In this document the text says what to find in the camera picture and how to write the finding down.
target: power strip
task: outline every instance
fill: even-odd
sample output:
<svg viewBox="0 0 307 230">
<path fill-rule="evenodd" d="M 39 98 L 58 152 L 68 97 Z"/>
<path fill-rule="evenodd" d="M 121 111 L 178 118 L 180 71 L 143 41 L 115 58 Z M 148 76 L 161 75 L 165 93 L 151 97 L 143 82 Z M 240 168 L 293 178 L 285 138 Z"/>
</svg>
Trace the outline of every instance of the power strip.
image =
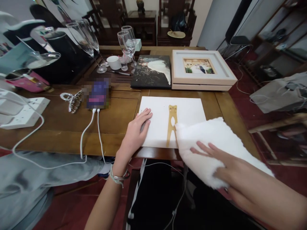
<svg viewBox="0 0 307 230">
<path fill-rule="evenodd" d="M 36 110 L 39 114 L 45 110 L 46 106 L 49 104 L 50 100 L 44 97 L 35 97 L 35 98 L 25 98 L 28 100 L 28 103 Z M 16 128 L 25 128 L 32 127 L 35 125 L 39 119 L 39 115 L 30 108 L 29 105 L 23 105 L 22 110 L 15 116 L 12 116 L 13 119 L 10 123 L 1 125 L 0 128 L 3 129 L 16 129 Z"/>
</svg>

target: smartphone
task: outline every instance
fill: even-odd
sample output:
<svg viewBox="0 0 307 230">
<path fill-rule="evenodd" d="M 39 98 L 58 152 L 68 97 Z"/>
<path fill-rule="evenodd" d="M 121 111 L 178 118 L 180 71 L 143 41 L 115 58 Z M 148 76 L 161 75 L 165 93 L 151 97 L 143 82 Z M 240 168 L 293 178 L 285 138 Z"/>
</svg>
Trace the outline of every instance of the smartphone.
<svg viewBox="0 0 307 230">
<path fill-rule="evenodd" d="M 87 109 L 107 109 L 111 100 L 111 79 L 96 78 L 82 88 Z"/>
</svg>

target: metal hair clip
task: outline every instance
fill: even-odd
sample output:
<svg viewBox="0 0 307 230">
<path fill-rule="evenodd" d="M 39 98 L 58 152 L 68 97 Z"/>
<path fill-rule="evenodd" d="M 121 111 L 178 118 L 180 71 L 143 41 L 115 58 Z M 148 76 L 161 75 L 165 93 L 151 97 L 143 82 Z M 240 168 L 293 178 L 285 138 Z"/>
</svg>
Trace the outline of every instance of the metal hair clip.
<svg viewBox="0 0 307 230">
<path fill-rule="evenodd" d="M 75 113 L 78 110 L 78 108 L 80 107 L 81 101 L 82 101 L 82 93 L 81 93 L 81 91 L 82 90 L 80 90 L 75 95 L 72 95 L 70 93 L 62 93 L 60 95 L 60 97 L 64 101 L 68 101 L 69 102 L 68 112 Z"/>
</svg>

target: bracelet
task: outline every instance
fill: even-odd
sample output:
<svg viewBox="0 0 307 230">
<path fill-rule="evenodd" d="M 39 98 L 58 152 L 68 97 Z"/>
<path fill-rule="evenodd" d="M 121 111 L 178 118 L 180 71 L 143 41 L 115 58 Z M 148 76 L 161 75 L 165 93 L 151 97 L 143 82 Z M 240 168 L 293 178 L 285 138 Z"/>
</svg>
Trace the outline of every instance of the bracelet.
<svg viewBox="0 0 307 230">
<path fill-rule="evenodd" d="M 122 187 L 124 188 L 124 184 L 122 182 L 120 182 L 121 180 L 126 180 L 130 177 L 130 172 L 128 171 L 128 169 L 126 170 L 125 174 L 123 177 L 118 177 L 118 176 L 114 176 L 113 175 L 113 171 L 112 171 L 113 165 L 111 165 L 111 169 L 109 172 L 110 177 L 112 178 L 112 180 L 116 183 L 116 184 L 121 184 Z"/>
</svg>

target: gray pants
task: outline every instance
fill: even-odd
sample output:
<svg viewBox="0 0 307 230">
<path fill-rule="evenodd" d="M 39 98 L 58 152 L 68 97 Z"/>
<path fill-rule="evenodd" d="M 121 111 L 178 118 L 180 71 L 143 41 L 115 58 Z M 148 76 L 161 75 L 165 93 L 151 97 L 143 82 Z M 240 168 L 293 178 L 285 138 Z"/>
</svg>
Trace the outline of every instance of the gray pants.
<svg viewBox="0 0 307 230">
<path fill-rule="evenodd" d="M 82 162 L 79 155 L 19 152 L 44 167 Z M 50 187 L 89 180 L 102 169 L 103 162 L 87 158 L 85 164 L 42 169 L 13 154 L 0 157 L 0 230 L 12 229 L 47 193 Z"/>
</svg>

